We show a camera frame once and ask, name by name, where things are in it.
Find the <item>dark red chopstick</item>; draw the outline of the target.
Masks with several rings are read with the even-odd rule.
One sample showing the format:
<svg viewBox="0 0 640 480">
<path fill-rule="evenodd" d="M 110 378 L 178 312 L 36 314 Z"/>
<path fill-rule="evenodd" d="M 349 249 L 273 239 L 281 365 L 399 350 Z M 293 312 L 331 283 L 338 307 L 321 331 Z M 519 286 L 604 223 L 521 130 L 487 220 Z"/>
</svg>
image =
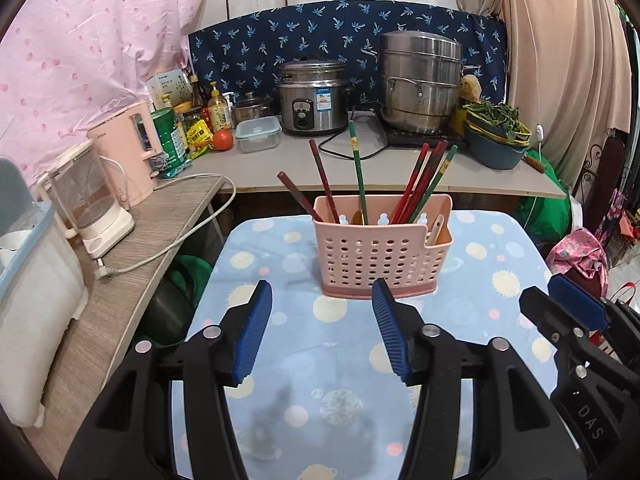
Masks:
<svg viewBox="0 0 640 480">
<path fill-rule="evenodd" d="M 300 192 L 300 189 L 294 184 L 294 182 L 288 177 L 288 175 L 284 171 L 280 171 L 277 174 L 277 178 L 281 181 L 281 183 L 286 187 L 288 192 L 291 193 L 296 203 L 299 204 L 306 211 L 307 214 L 310 214 L 314 221 L 322 222 L 323 219 L 318 214 L 318 212 L 311 205 L 310 201 L 306 199 L 306 196 Z"/>
</svg>

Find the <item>green chopstick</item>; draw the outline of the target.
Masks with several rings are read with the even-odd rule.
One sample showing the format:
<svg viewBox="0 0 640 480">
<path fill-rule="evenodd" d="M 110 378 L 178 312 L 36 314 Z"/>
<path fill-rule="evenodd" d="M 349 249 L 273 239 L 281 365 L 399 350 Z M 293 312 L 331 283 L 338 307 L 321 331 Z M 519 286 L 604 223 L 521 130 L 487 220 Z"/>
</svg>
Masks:
<svg viewBox="0 0 640 480">
<path fill-rule="evenodd" d="M 362 222 L 361 224 L 363 226 L 367 226 L 369 223 L 369 220 L 368 220 L 368 208 L 367 208 L 367 199 L 366 199 L 366 188 L 364 187 L 359 142 L 357 138 L 356 127 L 353 120 L 350 120 L 348 122 L 348 130 L 349 130 L 349 137 L 350 137 L 350 146 L 352 147 L 352 158 L 354 159 L 356 178 L 357 178 L 357 184 L 358 184 L 359 210 L 360 210 L 360 216 L 361 216 L 361 222 Z"/>
<path fill-rule="evenodd" d="M 422 211 L 423 207 L 425 206 L 426 202 L 431 197 L 431 195 L 434 193 L 436 186 L 439 185 L 440 180 L 442 180 L 442 177 L 444 176 L 444 174 L 446 174 L 446 171 L 447 171 L 447 169 L 448 169 L 448 167 L 450 165 L 450 162 L 452 161 L 454 156 L 456 156 L 456 154 L 458 152 L 458 149 L 459 149 L 459 147 L 457 145 L 454 145 L 452 148 L 450 148 L 450 150 L 447 153 L 446 158 L 438 166 L 438 169 L 435 172 L 434 177 L 431 178 L 431 181 L 428 184 L 428 187 L 427 187 L 425 193 L 421 197 L 420 202 L 413 208 L 412 214 L 411 214 L 411 216 L 409 218 L 410 222 L 416 221 L 416 218 L 419 217 L 419 214 L 421 213 L 421 211 Z"/>
</svg>

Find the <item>gold flower spoon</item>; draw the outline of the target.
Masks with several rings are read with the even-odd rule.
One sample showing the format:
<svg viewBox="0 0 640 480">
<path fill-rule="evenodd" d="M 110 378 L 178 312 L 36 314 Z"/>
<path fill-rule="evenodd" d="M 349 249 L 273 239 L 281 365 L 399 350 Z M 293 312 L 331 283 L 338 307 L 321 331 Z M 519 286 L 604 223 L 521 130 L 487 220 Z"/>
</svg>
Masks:
<svg viewBox="0 0 640 480">
<path fill-rule="evenodd" d="M 356 224 L 356 226 L 363 226 L 364 225 L 364 221 L 363 221 L 363 215 L 362 215 L 362 211 L 360 209 L 357 209 L 354 214 L 352 215 L 352 220 L 350 220 L 351 224 Z"/>
</svg>

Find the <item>pink floral bag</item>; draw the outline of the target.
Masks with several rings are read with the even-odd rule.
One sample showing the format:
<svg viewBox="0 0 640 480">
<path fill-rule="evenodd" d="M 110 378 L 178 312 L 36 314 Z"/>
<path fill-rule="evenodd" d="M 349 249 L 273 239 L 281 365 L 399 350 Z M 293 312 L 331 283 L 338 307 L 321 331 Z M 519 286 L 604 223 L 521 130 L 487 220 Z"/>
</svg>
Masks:
<svg viewBox="0 0 640 480">
<path fill-rule="evenodd" d="M 608 257 L 597 237 L 585 228 L 576 228 L 555 244 L 546 257 L 552 274 L 576 271 L 590 283 L 598 284 L 600 293 L 608 291 Z"/>
</svg>

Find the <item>green plastic bag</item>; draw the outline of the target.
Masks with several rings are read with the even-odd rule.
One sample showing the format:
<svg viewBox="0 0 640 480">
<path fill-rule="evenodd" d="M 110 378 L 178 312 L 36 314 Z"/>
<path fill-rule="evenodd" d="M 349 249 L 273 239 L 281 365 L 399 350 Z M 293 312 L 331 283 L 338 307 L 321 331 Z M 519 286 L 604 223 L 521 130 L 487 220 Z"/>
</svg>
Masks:
<svg viewBox="0 0 640 480">
<path fill-rule="evenodd" d="M 526 155 L 544 163 L 544 174 L 563 193 L 561 198 L 522 197 L 516 205 L 514 218 L 536 243 L 557 243 L 572 225 L 568 187 L 555 174 L 548 159 L 530 148 Z"/>
</svg>

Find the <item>pink utensil basket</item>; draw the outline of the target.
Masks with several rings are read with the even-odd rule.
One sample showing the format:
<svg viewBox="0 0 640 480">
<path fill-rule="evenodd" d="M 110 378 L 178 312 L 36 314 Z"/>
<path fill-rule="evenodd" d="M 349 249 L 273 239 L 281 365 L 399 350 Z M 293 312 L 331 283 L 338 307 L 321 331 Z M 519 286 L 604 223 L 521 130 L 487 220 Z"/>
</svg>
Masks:
<svg viewBox="0 0 640 480">
<path fill-rule="evenodd" d="M 430 294 L 454 241 L 448 228 L 452 199 L 435 194 L 422 209 L 427 222 L 379 224 L 381 214 L 391 214 L 397 195 L 369 195 L 370 223 L 357 226 L 331 221 L 324 196 L 314 201 L 321 217 L 314 220 L 321 286 L 326 296 L 369 299 L 373 283 L 382 278 L 399 298 Z"/>
</svg>

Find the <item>red tomato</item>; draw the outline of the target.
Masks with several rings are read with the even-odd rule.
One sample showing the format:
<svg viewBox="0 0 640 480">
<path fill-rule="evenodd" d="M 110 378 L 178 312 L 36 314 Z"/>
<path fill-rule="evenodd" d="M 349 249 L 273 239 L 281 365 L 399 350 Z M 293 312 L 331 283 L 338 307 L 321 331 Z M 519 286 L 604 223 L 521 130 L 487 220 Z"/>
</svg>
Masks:
<svg viewBox="0 0 640 480">
<path fill-rule="evenodd" d="M 213 134 L 213 149 L 217 152 L 229 151 L 234 145 L 234 136 L 230 129 L 220 129 Z"/>
</svg>

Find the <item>blue basin with greens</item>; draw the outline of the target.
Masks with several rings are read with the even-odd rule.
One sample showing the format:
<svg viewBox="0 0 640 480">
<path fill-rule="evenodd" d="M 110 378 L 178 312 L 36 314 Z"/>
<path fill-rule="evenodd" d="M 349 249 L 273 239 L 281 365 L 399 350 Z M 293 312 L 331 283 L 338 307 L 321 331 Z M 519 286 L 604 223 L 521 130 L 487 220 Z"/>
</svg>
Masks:
<svg viewBox="0 0 640 480">
<path fill-rule="evenodd" d="M 493 170 L 512 170 L 529 148 L 532 132 L 521 122 L 517 108 L 482 101 L 462 106 L 469 154 Z"/>
</svg>

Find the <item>clear food container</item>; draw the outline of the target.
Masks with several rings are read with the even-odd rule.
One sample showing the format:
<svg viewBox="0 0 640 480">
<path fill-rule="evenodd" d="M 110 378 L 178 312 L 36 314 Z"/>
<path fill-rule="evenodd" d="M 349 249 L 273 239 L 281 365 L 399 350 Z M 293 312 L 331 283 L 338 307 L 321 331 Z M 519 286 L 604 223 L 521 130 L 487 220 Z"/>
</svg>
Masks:
<svg viewBox="0 0 640 480">
<path fill-rule="evenodd" d="M 272 150 L 280 143 L 282 131 L 276 116 L 265 116 L 240 122 L 235 129 L 235 140 L 244 154 Z"/>
</svg>

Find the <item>yellow snack packet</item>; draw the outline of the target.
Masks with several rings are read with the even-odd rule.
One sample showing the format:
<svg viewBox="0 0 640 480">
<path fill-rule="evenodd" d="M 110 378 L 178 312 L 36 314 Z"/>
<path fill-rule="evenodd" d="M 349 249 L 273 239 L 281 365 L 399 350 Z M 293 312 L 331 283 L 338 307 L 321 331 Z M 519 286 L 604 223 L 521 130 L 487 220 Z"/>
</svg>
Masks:
<svg viewBox="0 0 640 480">
<path fill-rule="evenodd" d="M 201 148 L 211 148 L 213 146 L 213 133 L 208 128 L 206 121 L 200 119 L 186 132 L 186 140 L 193 151 Z"/>
</svg>

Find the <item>small lidded steel pot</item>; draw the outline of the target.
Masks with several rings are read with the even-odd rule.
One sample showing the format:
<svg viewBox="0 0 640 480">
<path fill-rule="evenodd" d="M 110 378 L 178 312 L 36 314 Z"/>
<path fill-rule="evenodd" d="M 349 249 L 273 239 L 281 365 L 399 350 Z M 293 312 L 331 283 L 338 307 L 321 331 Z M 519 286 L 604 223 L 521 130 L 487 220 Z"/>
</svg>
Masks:
<svg viewBox="0 0 640 480">
<path fill-rule="evenodd" d="M 234 102 L 231 107 L 233 125 L 271 116 L 271 102 L 271 96 L 255 96 L 253 91 L 247 92 L 242 100 Z"/>
</svg>

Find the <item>yellow oil bottle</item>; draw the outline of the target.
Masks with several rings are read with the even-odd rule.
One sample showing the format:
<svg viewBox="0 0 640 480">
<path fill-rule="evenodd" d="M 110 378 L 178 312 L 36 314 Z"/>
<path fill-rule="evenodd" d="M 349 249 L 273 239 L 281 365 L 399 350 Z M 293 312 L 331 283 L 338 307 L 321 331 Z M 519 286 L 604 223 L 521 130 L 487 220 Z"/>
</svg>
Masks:
<svg viewBox="0 0 640 480">
<path fill-rule="evenodd" d="M 210 99 L 207 108 L 214 132 L 232 128 L 227 100 L 218 90 L 216 81 L 210 83 Z"/>
</svg>

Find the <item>black induction cooker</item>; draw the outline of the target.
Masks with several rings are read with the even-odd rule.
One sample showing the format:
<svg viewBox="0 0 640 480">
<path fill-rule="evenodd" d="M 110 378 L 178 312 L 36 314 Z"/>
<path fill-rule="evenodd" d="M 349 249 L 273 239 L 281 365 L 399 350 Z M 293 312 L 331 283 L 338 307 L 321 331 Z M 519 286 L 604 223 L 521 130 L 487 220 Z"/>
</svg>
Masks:
<svg viewBox="0 0 640 480">
<path fill-rule="evenodd" d="M 424 143 L 434 148 L 440 141 L 445 141 L 449 146 L 457 145 L 458 148 L 465 146 L 462 136 L 448 129 L 446 131 L 432 131 L 428 133 L 413 133 L 398 129 L 387 122 L 381 122 L 385 132 L 387 145 L 390 148 L 422 148 Z"/>
</svg>

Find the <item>pink electric kettle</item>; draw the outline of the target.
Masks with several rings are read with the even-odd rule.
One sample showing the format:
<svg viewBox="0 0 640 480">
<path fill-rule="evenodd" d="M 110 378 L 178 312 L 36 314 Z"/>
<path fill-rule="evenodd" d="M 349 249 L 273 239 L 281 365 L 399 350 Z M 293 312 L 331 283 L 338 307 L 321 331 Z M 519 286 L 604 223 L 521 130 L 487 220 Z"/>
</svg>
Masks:
<svg viewBox="0 0 640 480">
<path fill-rule="evenodd" d="M 102 114 L 84 130 L 103 158 L 120 204 L 129 209 L 146 200 L 167 164 L 148 103 L 139 101 Z"/>
</svg>

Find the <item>beige hanging curtain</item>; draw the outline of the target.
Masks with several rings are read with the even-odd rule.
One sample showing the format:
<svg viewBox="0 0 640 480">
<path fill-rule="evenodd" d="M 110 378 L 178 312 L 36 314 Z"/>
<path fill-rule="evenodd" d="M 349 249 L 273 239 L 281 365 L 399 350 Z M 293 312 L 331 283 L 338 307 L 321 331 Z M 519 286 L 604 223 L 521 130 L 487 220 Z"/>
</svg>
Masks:
<svg viewBox="0 0 640 480">
<path fill-rule="evenodd" d="M 542 154 L 576 183 L 592 144 L 627 130 L 631 68 L 614 0 L 457 0 L 460 10 L 497 14 L 509 47 L 508 103 L 526 126 L 544 128 Z"/>
</svg>

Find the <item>steel rice cooker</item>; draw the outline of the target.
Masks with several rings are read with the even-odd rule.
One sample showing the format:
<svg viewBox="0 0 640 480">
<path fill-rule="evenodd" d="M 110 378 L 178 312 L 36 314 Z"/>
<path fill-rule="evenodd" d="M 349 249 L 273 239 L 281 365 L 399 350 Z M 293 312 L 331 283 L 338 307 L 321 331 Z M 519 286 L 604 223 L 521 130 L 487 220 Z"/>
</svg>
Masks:
<svg viewBox="0 0 640 480">
<path fill-rule="evenodd" d="M 347 128 L 349 81 L 333 60 L 285 63 L 278 83 L 282 127 L 296 136 L 322 136 Z"/>
</svg>

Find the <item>white blender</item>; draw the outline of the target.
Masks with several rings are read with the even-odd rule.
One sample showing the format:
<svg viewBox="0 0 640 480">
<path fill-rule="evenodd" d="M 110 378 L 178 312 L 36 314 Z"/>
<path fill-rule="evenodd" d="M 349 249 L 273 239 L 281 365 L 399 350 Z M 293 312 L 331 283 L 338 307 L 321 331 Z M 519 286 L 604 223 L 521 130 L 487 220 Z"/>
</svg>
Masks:
<svg viewBox="0 0 640 480">
<path fill-rule="evenodd" d="M 93 259 L 102 258 L 134 229 L 134 218 L 112 190 L 93 140 L 58 156 L 38 180 L 37 193 L 58 205 L 58 227 L 68 240 L 79 236 Z"/>
</svg>

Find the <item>white storage bin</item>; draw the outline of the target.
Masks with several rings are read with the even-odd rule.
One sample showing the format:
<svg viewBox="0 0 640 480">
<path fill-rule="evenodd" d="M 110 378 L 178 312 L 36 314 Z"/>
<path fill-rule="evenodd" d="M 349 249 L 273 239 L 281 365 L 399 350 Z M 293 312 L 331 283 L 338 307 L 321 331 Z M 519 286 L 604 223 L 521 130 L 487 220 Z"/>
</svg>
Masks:
<svg viewBox="0 0 640 480">
<path fill-rule="evenodd" d="M 88 301 L 81 266 L 14 162 L 1 161 L 1 406 L 17 427 L 40 427 L 43 391 L 70 322 Z"/>
</svg>

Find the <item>navy patterned cloth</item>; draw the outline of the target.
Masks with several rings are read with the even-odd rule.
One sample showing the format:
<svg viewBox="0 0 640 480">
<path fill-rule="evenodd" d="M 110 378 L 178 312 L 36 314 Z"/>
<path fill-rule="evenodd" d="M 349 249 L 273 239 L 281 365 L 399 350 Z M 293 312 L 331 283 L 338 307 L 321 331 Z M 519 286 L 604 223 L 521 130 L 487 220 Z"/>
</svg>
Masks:
<svg viewBox="0 0 640 480">
<path fill-rule="evenodd" d="M 349 107 L 378 100 L 372 51 L 386 32 L 420 30 L 457 41 L 483 99 L 500 103 L 508 85 L 508 36 L 496 18 L 394 0 L 330 0 L 246 14 L 189 37 L 192 66 L 206 87 L 237 96 L 279 95 L 281 66 L 299 60 L 340 62 Z"/>
</svg>

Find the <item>large steel steamer pot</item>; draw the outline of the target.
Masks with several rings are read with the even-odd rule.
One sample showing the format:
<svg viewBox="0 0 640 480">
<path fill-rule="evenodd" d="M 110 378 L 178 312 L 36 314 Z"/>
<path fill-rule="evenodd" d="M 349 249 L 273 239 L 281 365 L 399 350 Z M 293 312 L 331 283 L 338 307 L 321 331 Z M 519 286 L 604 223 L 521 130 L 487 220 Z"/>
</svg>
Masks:
<svg viewBox="0 0 640 480">
<path fill-rule="evenodd" d="M 380 113 L 387 125 L 434 134 L 450 119 L 464 71 L 457 40 L 432 32 L 384 32 L 378 50 Z"/>
</svg>

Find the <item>pink floral curtain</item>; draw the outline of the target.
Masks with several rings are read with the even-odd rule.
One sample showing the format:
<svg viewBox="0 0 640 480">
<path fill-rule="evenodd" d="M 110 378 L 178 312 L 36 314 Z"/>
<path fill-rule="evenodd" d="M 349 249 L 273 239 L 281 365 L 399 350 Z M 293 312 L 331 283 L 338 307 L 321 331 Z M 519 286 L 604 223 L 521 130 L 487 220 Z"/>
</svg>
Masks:
<svg viewBox="0 0 640 480">
<path fill-rule="evenodd" d="M 1 41 L 1 155 L 34 184 L 103 112 L 189 65 L 203 0 L 26 0 Z"/>
</svg>

